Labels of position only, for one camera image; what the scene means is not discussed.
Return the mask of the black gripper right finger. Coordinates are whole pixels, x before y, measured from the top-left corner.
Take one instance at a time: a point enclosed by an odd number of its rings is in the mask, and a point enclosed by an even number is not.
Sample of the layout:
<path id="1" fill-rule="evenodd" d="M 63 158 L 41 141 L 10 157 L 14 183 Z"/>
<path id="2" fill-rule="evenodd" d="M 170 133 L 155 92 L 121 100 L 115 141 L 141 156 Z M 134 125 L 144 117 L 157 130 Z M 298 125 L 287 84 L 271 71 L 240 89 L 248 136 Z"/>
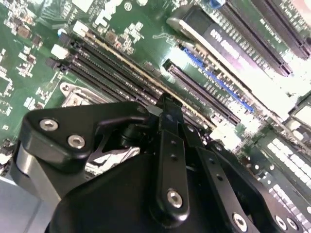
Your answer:
<path id="1" fill-rule="evenodd" d="M 220 144 L 204 145 L 196 129 L 182 127 L 187 159 L 204 187 L 202 207 L 216 233 L 276 233 L 277 202 Z"/>

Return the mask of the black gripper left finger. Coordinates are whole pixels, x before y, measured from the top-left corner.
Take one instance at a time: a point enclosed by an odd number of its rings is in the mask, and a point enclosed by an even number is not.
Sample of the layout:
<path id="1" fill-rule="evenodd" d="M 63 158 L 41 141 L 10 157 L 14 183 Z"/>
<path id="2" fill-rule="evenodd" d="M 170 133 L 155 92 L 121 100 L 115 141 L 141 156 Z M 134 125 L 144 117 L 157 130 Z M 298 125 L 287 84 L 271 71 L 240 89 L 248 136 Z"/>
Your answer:
<path id="1" fill-rule="evenodd" d="M 163 94 L 156 105 L 117 102 L 29 112 L 20 131 L 20 170 L 55 209 L 73 189 L 124 162 L 152 155 L 154 219 L 190 213 L 182 105 Z"/>

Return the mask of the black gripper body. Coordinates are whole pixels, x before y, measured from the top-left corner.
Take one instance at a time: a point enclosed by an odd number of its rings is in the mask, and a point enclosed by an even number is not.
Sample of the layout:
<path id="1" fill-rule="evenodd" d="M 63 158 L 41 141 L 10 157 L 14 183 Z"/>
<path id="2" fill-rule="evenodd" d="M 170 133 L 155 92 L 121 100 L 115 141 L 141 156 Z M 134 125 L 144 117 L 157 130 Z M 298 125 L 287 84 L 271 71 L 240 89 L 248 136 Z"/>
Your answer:
<path id="1" fill-rule="evenodd" d="M 167 229 L 150 212 L 156 158 L 139 155 L 73 189 L 58 204 L 51 233 L 229 233 L 198 156 L 186 153 L 190 215 Z"/>

